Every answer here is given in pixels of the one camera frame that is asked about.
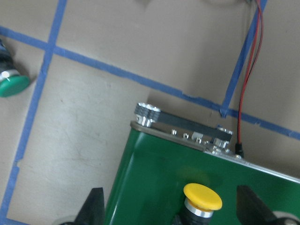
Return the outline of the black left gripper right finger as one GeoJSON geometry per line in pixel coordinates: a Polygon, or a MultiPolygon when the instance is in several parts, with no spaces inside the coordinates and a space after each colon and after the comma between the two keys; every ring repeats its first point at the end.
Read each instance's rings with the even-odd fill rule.
{"type": "Polygon", "coordinates": [[[236,215],[242,225],[275,225],[278,218],[248,186],[237,186],[236,215]]]}

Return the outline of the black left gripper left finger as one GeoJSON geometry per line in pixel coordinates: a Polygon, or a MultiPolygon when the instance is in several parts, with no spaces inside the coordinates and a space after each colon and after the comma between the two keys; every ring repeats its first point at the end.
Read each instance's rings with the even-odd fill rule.
{"type": "Polygon", "coordinates": [[[104,191],[102,187],[93,188],[77,217],[75,225],[103,225],[105,219],[104,191]]]}

